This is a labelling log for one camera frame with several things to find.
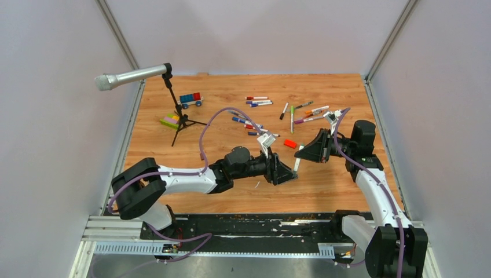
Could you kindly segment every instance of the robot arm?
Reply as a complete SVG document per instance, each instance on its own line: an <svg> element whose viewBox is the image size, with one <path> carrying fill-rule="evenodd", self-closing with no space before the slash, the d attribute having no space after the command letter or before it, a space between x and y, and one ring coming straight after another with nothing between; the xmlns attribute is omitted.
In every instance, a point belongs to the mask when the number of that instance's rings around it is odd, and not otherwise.
<svg viewBox="0 0 491 278"><path fill-rule="evenodd" d="M331 129L321 129L317 137L302 150L295 153L296 158L317 163L326 163L329 156L342 157L334 144L334 126L338 124L340 111L327 112L324 117L331 124ZM398 215L394 215L390 201L381 186L387 186L383 166L373 154L375 125L366 120L354 124L350 138L338 138L342 151L357 163L363 165L379 180L378 184L365 170L346 160L346 170L360 187L367 199L375 221L373 229L358 211L337 211L333 221L333 233L348 236L365 253L365 266L371 277L396 277L398 267L399 225L396 217L401 219L405 236L403 277L422 277L424 258L428 237L424 229L415 228L398 207L394 196L390 198L396 206Z"/></svg>
<svg viewBox="0 0 491 278"><path fill-rule="evenodd" d="M140 218L157 230L162 230L172 224L174 217L169 206L157 202L161 195L180 192L221 193L232 188L235 179L258 175L264 176L273 185L298 177L280 161L278 154L270 148L266 148L266 152L253 157L247 148L235 147L223 159L210 164L204 172L201 172L202 168L170 168L156 164L154 158L145 158L112 180L113 191L117 192L124 184L142 174L160 172L162 175L157 173L143 178L148 183L146 185L139 180L127 187L116 198L119 216L123 220Z"/></svg>

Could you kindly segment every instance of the toy truck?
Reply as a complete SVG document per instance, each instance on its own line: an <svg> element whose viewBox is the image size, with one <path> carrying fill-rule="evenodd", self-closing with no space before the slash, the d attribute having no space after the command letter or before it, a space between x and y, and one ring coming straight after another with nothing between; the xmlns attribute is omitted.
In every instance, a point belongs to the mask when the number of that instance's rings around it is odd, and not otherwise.
<svg viewBox="0 0 491 278"><path fill-rule="evenodd" d="M201 106L203 100L204 97L202 97L200 93L185 94L184 96L179 96L179 101L177 103L182 106L182 109L188 109L188 107L192 104Z"/></svg>

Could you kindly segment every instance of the wooden surface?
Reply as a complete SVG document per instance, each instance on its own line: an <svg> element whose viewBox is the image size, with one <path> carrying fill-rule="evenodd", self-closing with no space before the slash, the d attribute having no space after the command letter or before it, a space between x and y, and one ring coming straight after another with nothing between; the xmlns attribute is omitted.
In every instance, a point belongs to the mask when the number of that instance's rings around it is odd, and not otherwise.
<svg viewBox="0 0 491 278"><path fill-rule="evenodd" d="M175 76L171 79L176 96L201 92L203 106L184 110L190 119L208 122L224 107L236 107L265 126L280 138L272 145L280 160L293 168L294 153L283 145L285 139L308 144L319 128L328 127L325 120L295 125L290 134L290 114L279 116L285 103L300 105L313 100L314 104L297 110L295 117L306 110L329 105L331 110L351 107L339 131L351 135L353 123L359 119L375 122L361 77L353 75L229 75ZM245 96L269 96L273 105L251 108ZM140 110L126 158L126 168L143 158L154 157L158 164L176 168L198 168L200 160L198 139L203 126L194 125L179 133L174 147L174 129L163 126L159 119L173 112L174 104L161 78L147 80ZM233 122L233 115L223 112L207 130L203 145L211 163L222 159L236 146L247 147L259 155L255 136L248 136L243 124ZM390 188L401 205L394 178L387 162L380 137L375 141L375 154L381 159ZM169 204L175 213L246 213L246 212L322 212L337 209L368 211L365 198L345 169L345 160L331 157L326 164L302 160L298 180L273 186L260 177L234 181L234 188L220 194L178 193L164 195L160 202Z"/></svg>

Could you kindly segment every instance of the white wall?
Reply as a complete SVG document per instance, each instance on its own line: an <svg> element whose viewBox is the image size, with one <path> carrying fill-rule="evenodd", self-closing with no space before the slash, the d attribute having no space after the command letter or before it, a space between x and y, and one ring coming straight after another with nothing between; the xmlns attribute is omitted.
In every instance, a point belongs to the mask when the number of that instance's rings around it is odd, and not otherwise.
<svg viewBox="0 0 491 278"><path fill-rule="evenodd" d="M442 277L489 277L491 2L420 1L373 81Z"/></svg>
<svg viewBox="0 0 491 278"><path fill-rule="evenodd" d="M406 0L108 0L140 66L366 74Z"/></svg>
<svg viewBox="0 0 491 278"><path fill-rule="evenodd" d="M130 67L94 1L0 9L0 276L67 277L135 86L96 90Z"/></svg>

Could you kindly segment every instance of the microphone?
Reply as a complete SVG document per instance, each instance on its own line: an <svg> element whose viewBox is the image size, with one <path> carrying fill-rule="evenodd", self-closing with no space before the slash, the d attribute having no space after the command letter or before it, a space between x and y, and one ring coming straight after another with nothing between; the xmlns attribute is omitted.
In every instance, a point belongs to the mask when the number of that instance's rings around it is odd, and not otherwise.
<svg viewBox="0 0 491 278"><path fill-rule="evenodd" d="M99 88L99 91L107 91L123 84L165 74L167 71L172 71L170 63L138 70L135 69L134 71L123 72L121 74L103 74L96 77L94 81L96 82L96 86Z"/></svg>

